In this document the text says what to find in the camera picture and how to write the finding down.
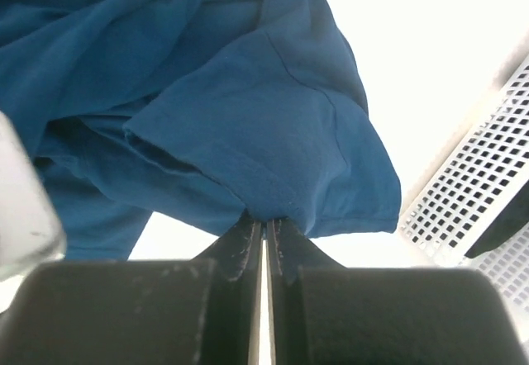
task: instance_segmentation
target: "blue shirt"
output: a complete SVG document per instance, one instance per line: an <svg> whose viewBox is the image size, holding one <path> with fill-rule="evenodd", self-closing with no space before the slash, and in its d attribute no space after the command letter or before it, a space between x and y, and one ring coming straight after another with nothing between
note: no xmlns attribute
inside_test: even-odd
<svg viewBox="0 0 529 365"><path fill-rule="evenodd" d="M215 235L244 209L309 237L397 223L326 0L0 0L0 109L67 258L126 258L152 211Z"/></svg>

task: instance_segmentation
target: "blue cloth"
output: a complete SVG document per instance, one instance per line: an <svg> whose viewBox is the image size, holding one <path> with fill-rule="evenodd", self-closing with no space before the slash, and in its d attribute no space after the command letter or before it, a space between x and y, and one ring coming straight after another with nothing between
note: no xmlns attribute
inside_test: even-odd
<svg viewBox="0 0 529 365"><path fill-rule="evenodd" d="M309 237L397 223L326 0L0 0L0 109L68 258L126 258L153 210L215 235L244 209Z"/></svg>

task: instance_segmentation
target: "blue fabric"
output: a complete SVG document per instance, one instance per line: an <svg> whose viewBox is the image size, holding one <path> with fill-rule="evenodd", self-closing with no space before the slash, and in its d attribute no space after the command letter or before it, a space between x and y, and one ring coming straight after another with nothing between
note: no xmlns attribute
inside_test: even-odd
<svg viewBox="0 0 529 365"><path fill-rule="evenodd" d="M153 210L215 235L245 208L309 237L395 229L326 0L0 0L0 94L68 258L126 258Z"/></svg>

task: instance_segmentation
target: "white plastic basket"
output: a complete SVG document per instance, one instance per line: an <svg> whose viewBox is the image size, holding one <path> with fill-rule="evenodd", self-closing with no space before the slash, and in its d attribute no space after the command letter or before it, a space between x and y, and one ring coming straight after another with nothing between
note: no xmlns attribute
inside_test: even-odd
<svg viewBox="0 0 529 365"><path fill-rule="evenodd" d="M502 294L529 339L529 224L474 261L466 252L529 180L529 57L402 213L398 233L441 267L471 267Z"/></svg>

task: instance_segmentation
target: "laundry basket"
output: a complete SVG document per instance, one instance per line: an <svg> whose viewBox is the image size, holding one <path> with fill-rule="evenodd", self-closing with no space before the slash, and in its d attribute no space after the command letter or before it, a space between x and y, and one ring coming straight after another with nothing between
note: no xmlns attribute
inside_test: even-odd
<svg viewBox="0 0 529 365"><path fill-rule="evenodd" d="M465 254L528 180L529 57L398 224L398 233L425 263L470 267L488 276L502 294L522 341L529 339L529 224L473 261Z"/></svg>

